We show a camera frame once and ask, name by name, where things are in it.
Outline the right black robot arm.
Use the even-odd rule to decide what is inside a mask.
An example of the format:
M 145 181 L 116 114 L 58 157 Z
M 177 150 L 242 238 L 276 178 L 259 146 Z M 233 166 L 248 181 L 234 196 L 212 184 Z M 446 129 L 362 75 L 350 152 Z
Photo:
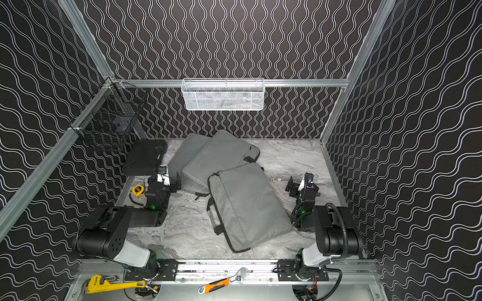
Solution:
M 321 196 L 314 175 L 306 173 L 300 183 L 290 178 L 285 191 L 296 200 L 290 220 L 295 230 L 315 234 L 315 242 L 302 248 L 294 259 L 294 275 L 302 281 L 324 274 L 333 262 L 363 255 L 363 240 L 349 209 L 333 203 L 316 204 Z

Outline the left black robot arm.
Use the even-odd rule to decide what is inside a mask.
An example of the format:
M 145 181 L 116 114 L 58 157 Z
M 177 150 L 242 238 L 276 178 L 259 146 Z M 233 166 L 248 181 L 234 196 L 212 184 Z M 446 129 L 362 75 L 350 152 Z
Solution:
M 128 230 L 160 227 L 168 214 L 170 195 L 182 188 L 182 180 L 179 174 L 174 178 L 169 176 L 167 186 L 165 180 L 151 179 L 145 207 L 96 208 L 79 228 L 74 238 L 74 250 L 85 257 L 103 258 L 142 270 L 148 276 L 156 274 L 159 265 L 155 252 L 129 242 Z

